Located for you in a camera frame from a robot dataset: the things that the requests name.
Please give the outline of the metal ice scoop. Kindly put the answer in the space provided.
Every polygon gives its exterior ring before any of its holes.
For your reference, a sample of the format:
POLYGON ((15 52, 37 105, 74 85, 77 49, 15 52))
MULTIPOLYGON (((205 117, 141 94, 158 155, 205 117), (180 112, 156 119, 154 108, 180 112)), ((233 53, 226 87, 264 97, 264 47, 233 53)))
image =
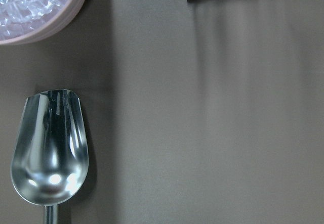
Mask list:
POLYGON ((44 207, 44 223, 58 223, 58 205, 82 187, 89 154, 80 100, 68 89, 26 99, 11 162, 14 189, 44 207))

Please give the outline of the pink bowl of ice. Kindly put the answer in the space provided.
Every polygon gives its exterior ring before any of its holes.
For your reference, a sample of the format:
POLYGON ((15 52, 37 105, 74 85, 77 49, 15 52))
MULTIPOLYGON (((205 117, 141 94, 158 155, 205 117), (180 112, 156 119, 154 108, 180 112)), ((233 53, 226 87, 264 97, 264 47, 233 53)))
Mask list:
POLYGON ((1 45, 48 38, 66 27, 85 0, 1 0, 1 45))

